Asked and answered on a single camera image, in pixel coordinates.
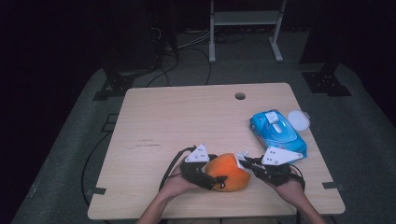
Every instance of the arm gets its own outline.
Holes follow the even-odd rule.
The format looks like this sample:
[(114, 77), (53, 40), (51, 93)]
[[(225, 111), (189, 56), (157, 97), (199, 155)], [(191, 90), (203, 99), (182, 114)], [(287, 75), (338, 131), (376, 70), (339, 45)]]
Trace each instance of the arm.
[(137, 220), (137, 223), (143, 224), (157, 224), (161, 220), (161, 215), (166, 205), (178, 195), (185, 193), (189, 189), (199, 188), (190, 183), (181, 176), (180, 164), (175, 167), (170, 177), (163, 185), (163, 188), (154, 197), (152, 202), (146, 208), (142, 216)]
[(326, 223), (312, 203), (306, 198), (303, 187), (297, 180), (291, 179), (278, 187), (269, 183), (267, 184), (273, 188), (285, 202), (297, 208), (308, 224)]

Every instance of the wooden table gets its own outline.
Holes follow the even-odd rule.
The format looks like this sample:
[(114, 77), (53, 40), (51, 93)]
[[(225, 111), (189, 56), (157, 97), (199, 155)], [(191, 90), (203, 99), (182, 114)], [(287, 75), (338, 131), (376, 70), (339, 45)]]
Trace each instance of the wooden table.
[[(244, 100), (235, 98), (245, 94)], [(278, 109), (287, 116), (300, 109), (287, 83), (130, 89), (93, 194), (91, 219), (139, 218), (149, 205), (171, 160), (193, 145), (205, 144), (208, 153), (248, 151), (260, 157), (263, 147), (248, 127), (256, 113)], [(321, 214), (345, 211), (329, 170), (310, 130), (301, 132), (308, 158), (295, 162), (306, 181), (306, 195)], [(250, 178), (246, 189), (219, 192), (196, 189), (175, 198), (163, 218), (271, 217), (294, 215), (260, 179)]]

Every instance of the dark background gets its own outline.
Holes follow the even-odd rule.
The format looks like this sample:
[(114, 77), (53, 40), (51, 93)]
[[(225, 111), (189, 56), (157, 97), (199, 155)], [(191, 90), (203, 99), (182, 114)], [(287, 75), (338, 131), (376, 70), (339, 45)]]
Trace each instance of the dark background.
[[(163, 14), (155, 0), (0, 2), (2, 223), (12, 220), (103, 61), (128, 63), (130, 70), (156, 66), (161, 46), (153, 46), (150, 27), (173, 21), (177, 32), (208, 28), (208, 0), (174, 2), (172, 15)], [(264, 2), (217, 0), (217, 8), (276, 6), (276, 1)], [(359, 75), (393, 124), (395, 9), (390, 0), (289, 0), (282, 23), (283, 31), (310, 29), (302, 63), (323, 63), (336, 55)]]

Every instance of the shelf leg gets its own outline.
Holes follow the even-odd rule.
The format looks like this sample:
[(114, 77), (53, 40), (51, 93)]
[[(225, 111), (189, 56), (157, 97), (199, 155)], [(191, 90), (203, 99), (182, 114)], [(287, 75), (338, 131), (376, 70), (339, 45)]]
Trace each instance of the shelf leg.
[(273, 49), (273, 52), (274, 52), (275, 57), (276, 57), (276, 61), (278, 63), (282, 63), (283, 62), (283, 57), (282, 57), (282, 54), (280, 53), (280, 50), (279, 50), (279, 47), (277, 46), (276, 41), (277, 41), (277, 38), (279, 36), (280, 25), (282, 24), (283, 14), (285, 12), (286, 3), (287, 3), (287, 0), (283, 0), (282, 1), (282, 5), (280, 7), (279, 14), (277, 15), (277, 21), (276, 21), (274, 36), (269, 38), (270, 39), (271, 48)]
[(210, 1), (210, 39), (209, 39), (209, 62), (214, 63), (216, 61), (215, 52), (215, 21), (214, 21), (214, 0)]

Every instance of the hole in table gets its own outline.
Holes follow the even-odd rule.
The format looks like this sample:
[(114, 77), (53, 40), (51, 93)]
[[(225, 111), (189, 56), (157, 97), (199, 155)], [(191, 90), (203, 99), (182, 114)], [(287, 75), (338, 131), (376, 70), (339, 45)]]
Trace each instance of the hole in table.
[(242, 93), (242, 92), (237, 92), (237, 93), (235, 94), (235, 98), (236, 98), (237, 100), (245, 100), (245, 98), (247, 98), (247, 97), (246, 97), (246, 95), (245, 95), (244, 93)]

